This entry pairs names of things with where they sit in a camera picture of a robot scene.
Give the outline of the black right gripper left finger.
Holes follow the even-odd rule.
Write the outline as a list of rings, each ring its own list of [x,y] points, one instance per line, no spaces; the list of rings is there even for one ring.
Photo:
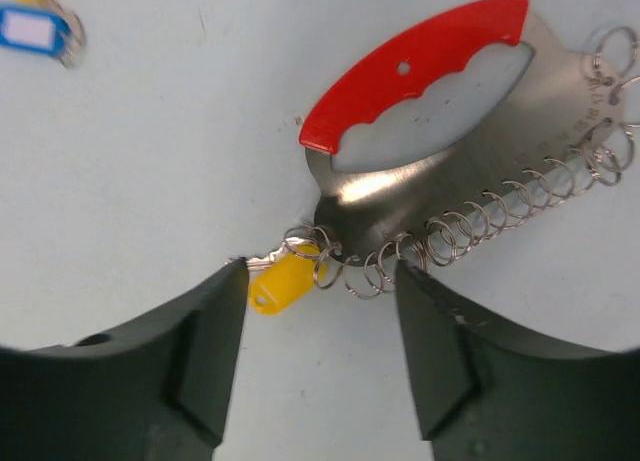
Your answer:
[[[1,351],[5,460],[210,460],[246,313],[243,260],[71,346]]]

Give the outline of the red-handled metal key organizer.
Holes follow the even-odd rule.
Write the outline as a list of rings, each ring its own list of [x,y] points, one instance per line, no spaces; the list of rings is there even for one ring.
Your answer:
[[[498,44],[525,47],[530,59],[477,122],[412,162],[335,167],[350,130],[372,126]],[[289,253],[320,289],[360,270],[367,285],[356,296],[374,298],[393,288],[389,267],[400,259],[451,265],[594,185],[619,183],[636,151],[623,114],[638,62],[633,28],[605,31],[590,52],[570,50],[529,0],[473,1],[395,35],[347,70],[301,126],[320,199]]]

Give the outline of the blue tag key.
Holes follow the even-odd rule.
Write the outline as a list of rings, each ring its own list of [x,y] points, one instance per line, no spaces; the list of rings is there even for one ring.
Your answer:
[[[38,0],[36,5],[1,3],[1,47],[47,56],[66,69],[75,67],[86,46],[86,33],[79,16],[56,0]]]

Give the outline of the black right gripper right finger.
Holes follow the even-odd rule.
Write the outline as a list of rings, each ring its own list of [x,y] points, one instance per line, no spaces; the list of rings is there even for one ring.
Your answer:
[[[395,301],[415,413],[437,460],[635,460],[639,352],[554,338],[408,262]]]

